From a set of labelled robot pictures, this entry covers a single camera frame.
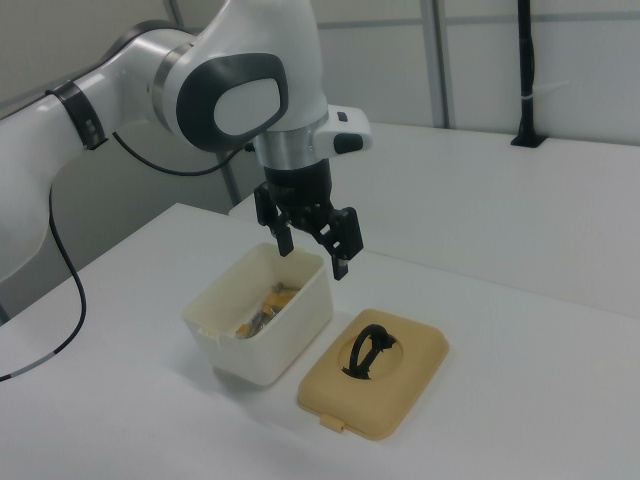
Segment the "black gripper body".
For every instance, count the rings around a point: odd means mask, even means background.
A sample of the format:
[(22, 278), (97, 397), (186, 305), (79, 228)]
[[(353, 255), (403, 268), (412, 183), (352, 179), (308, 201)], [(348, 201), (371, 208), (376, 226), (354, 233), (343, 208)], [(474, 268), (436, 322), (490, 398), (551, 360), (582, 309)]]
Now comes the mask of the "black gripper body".
[(264, 168), (262, 186), (262, 224), (276, 221), (279, 209), (293, 226), (326, 226), (334, 207), (330, 194), (332, 180), (327, 159), (294, 169)]

